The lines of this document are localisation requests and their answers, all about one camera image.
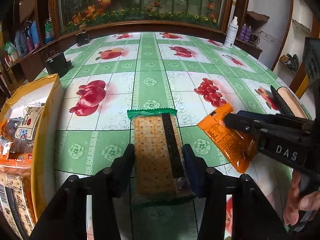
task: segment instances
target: barcode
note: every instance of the barcode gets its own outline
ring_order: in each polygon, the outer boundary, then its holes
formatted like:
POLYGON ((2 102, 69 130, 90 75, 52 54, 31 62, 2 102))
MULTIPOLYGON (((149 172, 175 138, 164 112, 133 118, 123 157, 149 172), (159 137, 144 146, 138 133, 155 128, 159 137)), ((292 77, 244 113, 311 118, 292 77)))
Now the barcode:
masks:
POLYGON ((0 184, 0 197, 1 197, 1 201, 8 204, 7 203, 7 198, 5 196, 5 192, 4 192, 4 186, 2 184, 0 184))

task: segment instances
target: white spray bottle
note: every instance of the white spray bottle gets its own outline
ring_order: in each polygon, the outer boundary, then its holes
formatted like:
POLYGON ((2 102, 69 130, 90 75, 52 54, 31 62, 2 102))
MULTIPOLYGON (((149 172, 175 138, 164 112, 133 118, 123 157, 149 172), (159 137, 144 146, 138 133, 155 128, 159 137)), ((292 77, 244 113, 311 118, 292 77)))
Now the white spray bottle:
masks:
POLYGON ((229 28, 228 28, 227 37, 224 42, 225 47, 232 49, 233 44, 236 39, 237 32, 238 32, 238 17, 235 16, 233 18, 232 22, 230 23, 229 28))

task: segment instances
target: cracker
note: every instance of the cracker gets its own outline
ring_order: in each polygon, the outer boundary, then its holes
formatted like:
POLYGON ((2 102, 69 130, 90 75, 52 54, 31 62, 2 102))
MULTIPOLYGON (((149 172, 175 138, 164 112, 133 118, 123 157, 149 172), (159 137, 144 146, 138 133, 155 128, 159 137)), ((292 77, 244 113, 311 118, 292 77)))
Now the cracker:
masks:
MULTIPOLYGON (((182 143, 174 116, 170 116, 180 158, 182 143)), ((133 119, 135 141, 136 190, 140 196, 153 198, 176 196, 177 185, 172 175, 169 151, 161 116, 133 119)))

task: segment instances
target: pomegranate print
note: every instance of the pomegranate print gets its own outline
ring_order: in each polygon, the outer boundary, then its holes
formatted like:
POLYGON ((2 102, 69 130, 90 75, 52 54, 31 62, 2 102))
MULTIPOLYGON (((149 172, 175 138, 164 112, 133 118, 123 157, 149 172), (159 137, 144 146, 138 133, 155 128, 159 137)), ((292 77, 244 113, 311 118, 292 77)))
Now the pomegranate print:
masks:
POLYGON ((210 102, 213 107, 223 106, 227 102, 222 99, 222 94, 217 92, 218 87, 216 87, 212 80, 208 78, 203 78, 198 88, 195 88, 194 91, 203 96, 204 100, 210 102))
POLYGON ((274 109, 276 111, 279 110, 276 104, 274 103, 273 99, 268 95, 268 92, 264 88, 259 87, 255 91, 262 96, 262 98, 266 101, 266 104, 270 109, 274 109))
POLYGON ((213 45, 219 47, 219 48, 222 48, 223 45, 220 43, 220 42, 216 42, 216 41, 212 41, 212 40, 208 40, 208 42, 212 43, 213 45))
POLYGON ((70 113, 77 116, 88 116, 97 111, 100 102, 103 101, 106 91, 104 90, 106 83, 103 80, 95 80, 87 85, 79 86, 76 93, 80 96, 76 106, 69 109, 70 113))
POLYGON ((160 33, 162 35, 163 38, 167 38, 167 39, 178 39, 179 36, 177 34, 174 33, 160 33))
POLYGON ((129 33, 123 33, 120 34, 120 36, 117 37, 117 40, 123 39, 123 38, 130 38, 131 35, 129 33))
POLYGON ((191 51, 187 50, 186 48, 175 46, 175 47, 169 47, 172 50, 175 50, 176 53, 174 55, 180 56, 180 57, 192 57, 191 51))
POLYGON ((232 197, 227 200, 227 212, 226 212, 226 231, 232 235, 232 197))
POLYGON ((122 48, 114 48, 114 49, 108 49, 105 51, 100 51, 100 57, 97 57, 98 59, 111 59, 115 57, 119 57, 122 54, 123 49, 122 48))
POLYGON ((240 60, 237 60, 237 59, 235 59, 234 57, 231 57, 231 56, 229 56, 229 55, 223 55, 223 56, 231 59, 231 61, 232 61, 233 63, 235 63, 235 64, 237 64, 237 65, 239 65, 239 66, 244 66, 244 64, 243 64, 240 60))

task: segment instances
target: human hand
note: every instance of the human hand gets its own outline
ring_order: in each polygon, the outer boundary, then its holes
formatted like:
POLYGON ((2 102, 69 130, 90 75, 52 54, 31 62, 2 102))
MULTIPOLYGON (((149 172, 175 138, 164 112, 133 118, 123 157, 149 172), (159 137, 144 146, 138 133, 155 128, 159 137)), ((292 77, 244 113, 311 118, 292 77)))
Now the human hand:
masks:
POLYGON ((284 211, 284 223, 286 225, 295 225, 299 220, 299 210, 313 211, 320 208, 320 191, 312 192, 300 199, 299 184, 301 174, 299 171, 293 170, 291 188, 289 190, 287 204, 284 211))

